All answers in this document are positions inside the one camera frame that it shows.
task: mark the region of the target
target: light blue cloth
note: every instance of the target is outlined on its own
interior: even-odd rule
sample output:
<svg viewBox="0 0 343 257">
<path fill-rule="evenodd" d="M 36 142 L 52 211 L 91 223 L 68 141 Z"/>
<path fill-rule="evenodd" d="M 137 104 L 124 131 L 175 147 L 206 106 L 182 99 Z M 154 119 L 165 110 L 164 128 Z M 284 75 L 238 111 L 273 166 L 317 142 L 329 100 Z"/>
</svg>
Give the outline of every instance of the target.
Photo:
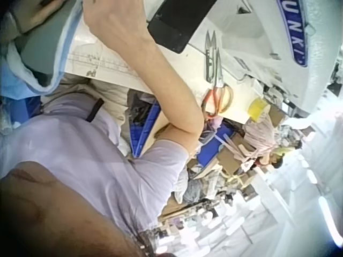
<svg viewBox="0 0 343 257">
<path fill-rule="evenodd" d="M 11 42 L 1 56 L 1 95 L 14 100 L 51 94 L 59 85 L 65 69 L 66 60 L 74 33 L 82 14 L 82 1 L 76 0 L 70 19 L 66 23 L 66 33 L 62 33 L 61 53 L 56 54 L 53 78 L 48 87 L 39 84 L 33 73 L 23 64 L 17 48 Z"/>
</svg>

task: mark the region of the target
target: scissors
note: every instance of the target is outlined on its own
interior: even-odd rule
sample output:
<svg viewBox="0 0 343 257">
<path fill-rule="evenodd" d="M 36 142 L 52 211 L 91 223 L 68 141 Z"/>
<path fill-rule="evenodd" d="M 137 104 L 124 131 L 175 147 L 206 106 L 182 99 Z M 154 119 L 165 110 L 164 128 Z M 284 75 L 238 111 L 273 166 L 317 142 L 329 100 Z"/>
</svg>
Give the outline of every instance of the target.
<svg viewBox="0 0 343 257">
<path fill-rule="evenodd" d="M 213 89 L 206 94 L 202 104 L 202 110 L 207 115 L 208 119 L 213 119 L 218 114 L 226 112 L 233 101 L 233 90 L 224 82 L 220 51 L 217 47 L 217 37 L 215 32 L 213 32 L 212 39 L 210 39 L 209 32 L 206 33 L 205 55 L 206 81 L 213 84 Z M 223 107 L 224 97 L 227 93 L 229 98 Z M 206 106 L 211 96 L 213 97 L 215 111 L 213 114 L 207 114 Z"/>
</svg>

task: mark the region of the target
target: black tablet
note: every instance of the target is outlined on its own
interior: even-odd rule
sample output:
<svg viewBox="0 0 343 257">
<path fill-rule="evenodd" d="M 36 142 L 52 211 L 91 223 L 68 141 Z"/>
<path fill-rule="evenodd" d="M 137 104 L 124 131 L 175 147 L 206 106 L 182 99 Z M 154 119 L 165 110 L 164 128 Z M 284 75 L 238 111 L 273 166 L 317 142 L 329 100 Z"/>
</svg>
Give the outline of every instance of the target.
<svg viewBox="0 0 343 257">
<path fill-rule="evenodd" d="M 148 26 L 155 42 L 180 54 L 217 0 L 166 0 Z"/>
</svg>

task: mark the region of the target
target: work table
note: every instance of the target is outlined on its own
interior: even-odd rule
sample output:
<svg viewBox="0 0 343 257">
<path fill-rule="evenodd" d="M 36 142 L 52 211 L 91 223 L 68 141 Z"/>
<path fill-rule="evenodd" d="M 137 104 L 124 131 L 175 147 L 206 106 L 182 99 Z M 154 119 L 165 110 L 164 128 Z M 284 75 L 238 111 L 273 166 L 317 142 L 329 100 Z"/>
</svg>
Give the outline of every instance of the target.
<svg viewBox="0 0 343 257">
<path fill-rule="evenodd" d="M 146 6 L 150 6 L 150 9 L 146 10 L 149 18 L 162 1 L 148 0 L 145 2 Z M 199 104 L 207 91 L 212 88 L 212 85 L 205 80 L 205 55 L 203 52 L 205 34 L 207 30 L 211 32 L 214 29 L 221 37 L 220 31 L 205 18 L 190 44 L 181 54 L 176 54 L 160 46 L 166 59 L 190 87 Z M 75 32 L 65 72 L 151 93 L 117 53 L 108 49 L 90 33 L 83 18 Z M 227 70 L 223 71 L 223 76 L 225 82 L 233 89 L 234 98 L 231 107 L 222 116 L 244 124 L 249 119 L 248 108 L 258 95 L 251 87 L 252 82 L 249 78 L 238 81 Z"/>
</svg>

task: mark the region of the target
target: short sleeve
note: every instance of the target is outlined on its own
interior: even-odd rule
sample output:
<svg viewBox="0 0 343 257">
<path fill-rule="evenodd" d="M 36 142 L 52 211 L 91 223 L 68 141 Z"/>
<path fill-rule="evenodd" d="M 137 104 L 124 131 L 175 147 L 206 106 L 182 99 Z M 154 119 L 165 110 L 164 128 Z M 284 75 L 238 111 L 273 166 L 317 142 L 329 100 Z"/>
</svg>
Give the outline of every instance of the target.
<svg viewBox="0 0 343 257">
<path fill-rule="evenodd" d="M 188 157 L 181 145 L 158 140 L 141 158 L 134 160 L 133 168 L 141 178 L 140 198 L 152 217 L 161 214 Z"/>
</svg>

